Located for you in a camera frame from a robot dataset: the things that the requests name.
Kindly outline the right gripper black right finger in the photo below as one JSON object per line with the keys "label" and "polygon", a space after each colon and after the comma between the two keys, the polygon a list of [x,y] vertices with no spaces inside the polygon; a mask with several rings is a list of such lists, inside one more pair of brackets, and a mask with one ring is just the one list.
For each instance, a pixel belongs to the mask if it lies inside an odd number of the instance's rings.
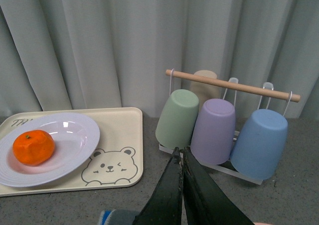
{"label": "right gripper black right finger", "polygon": [[183,152],[183,196],[189,225],[252,225],[190,151]]}

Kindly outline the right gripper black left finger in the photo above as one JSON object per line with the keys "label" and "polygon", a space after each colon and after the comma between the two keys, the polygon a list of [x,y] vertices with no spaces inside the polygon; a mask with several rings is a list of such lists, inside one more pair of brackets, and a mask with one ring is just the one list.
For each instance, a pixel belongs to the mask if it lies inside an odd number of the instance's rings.
{"label": "right gripper black left finger", "polygon": [[181,224],[183,169],[179,148],[175,148],[152,196],[135,217],[134,225]]}

